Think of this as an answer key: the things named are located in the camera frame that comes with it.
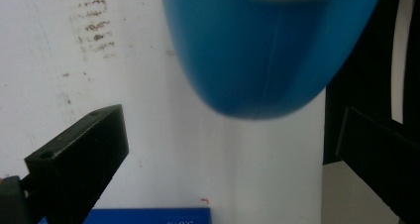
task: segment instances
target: blue rectangular object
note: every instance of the blue rectangular object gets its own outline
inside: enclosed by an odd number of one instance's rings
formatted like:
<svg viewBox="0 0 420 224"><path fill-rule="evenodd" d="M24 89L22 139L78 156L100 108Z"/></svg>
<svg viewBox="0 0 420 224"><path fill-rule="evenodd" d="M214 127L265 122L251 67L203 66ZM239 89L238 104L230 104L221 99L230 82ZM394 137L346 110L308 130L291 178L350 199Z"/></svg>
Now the blue rectangular object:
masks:
<svg viewBox="0 0 420 224"><path fill-rule="evenodd" d="M93 209L84 224L211 224L209 208Z"/></svg>

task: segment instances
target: red mark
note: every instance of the red mark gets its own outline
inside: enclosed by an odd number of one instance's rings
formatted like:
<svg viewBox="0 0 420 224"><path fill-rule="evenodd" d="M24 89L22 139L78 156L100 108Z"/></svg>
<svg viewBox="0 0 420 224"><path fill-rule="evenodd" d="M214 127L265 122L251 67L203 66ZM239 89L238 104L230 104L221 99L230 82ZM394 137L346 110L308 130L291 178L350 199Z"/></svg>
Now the red mark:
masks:
<svg viewBox="0 0 420 224"><path fill-rule="evenodd" d="M210 201L207 198L201 198L200 200L203 202L206 202L207 205L210 204Z"/></svg>

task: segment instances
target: black fabric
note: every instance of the black fabric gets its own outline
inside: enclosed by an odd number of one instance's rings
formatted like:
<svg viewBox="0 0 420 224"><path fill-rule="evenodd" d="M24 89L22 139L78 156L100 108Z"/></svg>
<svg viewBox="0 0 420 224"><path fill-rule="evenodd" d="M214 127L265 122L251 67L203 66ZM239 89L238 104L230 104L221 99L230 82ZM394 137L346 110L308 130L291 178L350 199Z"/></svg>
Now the black fabric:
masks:
<svg viewBox="0 0 420 224"><path fill-rule="evenodd" d="M415 1L407 45L403 124L420 132L420 2Z"/></svg>
<svg viewBox="0 0 420 224"><path fill-rule="evenodd" d="M390 77L399 0L379 0L346 63L327 86L324 165L335 155L347 106L391 117Z"/></svg>

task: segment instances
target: blue object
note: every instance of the blue object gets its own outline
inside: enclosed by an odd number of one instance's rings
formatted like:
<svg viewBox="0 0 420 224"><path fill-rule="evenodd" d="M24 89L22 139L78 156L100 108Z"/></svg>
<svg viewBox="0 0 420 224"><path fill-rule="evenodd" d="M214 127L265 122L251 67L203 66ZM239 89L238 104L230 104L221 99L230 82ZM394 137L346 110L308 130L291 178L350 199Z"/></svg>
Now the blue object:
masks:
<svg viewBox="0 0 420 224"><path fill-rule="evenodd" d="M163 0L183 69L225 115L263 119L313 99L355 46L377 0Z"/></svg>
<svg viewBox="0 0 420 224"><path fill-rule="evenodd" d="M209 208L93 209L84 224L211 224Z"/></svg>

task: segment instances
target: white table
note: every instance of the white table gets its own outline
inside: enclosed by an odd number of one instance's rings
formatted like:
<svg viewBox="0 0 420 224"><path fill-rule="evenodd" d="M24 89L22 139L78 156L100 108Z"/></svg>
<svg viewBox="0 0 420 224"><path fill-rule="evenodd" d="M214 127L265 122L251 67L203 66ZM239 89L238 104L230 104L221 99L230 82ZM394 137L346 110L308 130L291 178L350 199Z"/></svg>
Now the white table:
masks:
<svg viewBox="0 0 420 224"><path fill-rule="evenodd" d="M280 119L216 114L183 75L160 0L0 0L0 15L0 176L23 177L25 156L122 103L131 152L97 208L321 222L323 93Z"/></svg>

